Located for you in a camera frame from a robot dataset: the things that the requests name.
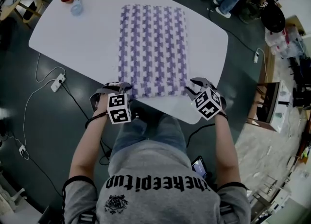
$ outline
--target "gray t-shirt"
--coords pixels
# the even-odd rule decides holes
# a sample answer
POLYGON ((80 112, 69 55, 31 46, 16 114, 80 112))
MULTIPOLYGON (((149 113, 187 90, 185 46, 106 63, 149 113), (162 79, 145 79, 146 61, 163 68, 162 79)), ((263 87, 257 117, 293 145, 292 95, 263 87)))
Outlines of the gray t-shirt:
POLYGON ((99 196, 92 180, 69 179, 63 189, 66 224, 249 224, 245 186, 214 192, 178 149, 142 141, 117 152, 99 196))

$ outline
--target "black wristband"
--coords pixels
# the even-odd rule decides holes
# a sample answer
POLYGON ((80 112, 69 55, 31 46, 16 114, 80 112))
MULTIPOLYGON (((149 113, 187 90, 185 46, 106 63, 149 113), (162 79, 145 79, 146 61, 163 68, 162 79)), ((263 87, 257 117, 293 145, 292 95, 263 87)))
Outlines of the black wristband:
POLYGON ((86 125, 85 125, 86 129, 87 129, 88 124, 90 124, 90 122, 92 122, 93 120, 98 119, 98 118, 100 118, 100 117, 103 117, 103 116, 105 116, 106 114, 107 114, 107 111, 105 111, 105 112, 103 112, 103 113, 100 113, 99 115, 96 115, 96 116, 90 118, 90 119, 86 122, 86 125))
POLYGON ((228 119, 228 116, 227 116, 226 114, 224 114, 223 112, 219 112, 219 113, 217 113, 217 114, 219 114, 219 115, 225 117, 225 118, 227 119, 227 121, 229 120, 229 119, 228 119))

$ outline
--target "smartphone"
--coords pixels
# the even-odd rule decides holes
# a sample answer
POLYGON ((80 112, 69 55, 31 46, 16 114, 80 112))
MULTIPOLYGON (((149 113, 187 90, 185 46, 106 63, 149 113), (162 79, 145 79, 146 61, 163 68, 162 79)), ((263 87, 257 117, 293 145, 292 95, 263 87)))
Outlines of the smartphone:
POLYGON ((204 179, 206 178, 207 171, 201 156, 198 156, 195 161, 192 162, 191 167, 194 172, 197 172, 204 179))

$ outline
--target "gray sleeve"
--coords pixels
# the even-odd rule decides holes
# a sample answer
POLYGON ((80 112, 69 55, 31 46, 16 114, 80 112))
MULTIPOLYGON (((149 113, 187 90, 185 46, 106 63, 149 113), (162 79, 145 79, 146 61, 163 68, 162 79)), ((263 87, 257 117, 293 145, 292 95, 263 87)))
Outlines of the gray sleeve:
POLYGON ((250 224, 251 207, 243 184, 223 185, 217 193, 221 199, 220 216, 225 224, 250 224))
POLYGON ((96 219, 97 190, 91 179, 77 176, 69 179, 63 187, 63 221, 76 224, 87 216, 96 219))

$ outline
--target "purple and white towel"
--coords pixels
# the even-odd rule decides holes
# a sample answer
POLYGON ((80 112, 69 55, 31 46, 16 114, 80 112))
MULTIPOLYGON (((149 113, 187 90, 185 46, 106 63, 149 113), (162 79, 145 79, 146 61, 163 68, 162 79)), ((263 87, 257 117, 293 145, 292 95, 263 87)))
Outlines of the purple and white towel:
POLYGON ((132 84, 135 98, 185 95, 188 42, 181 8, 122 7, 119 81, 132 84))

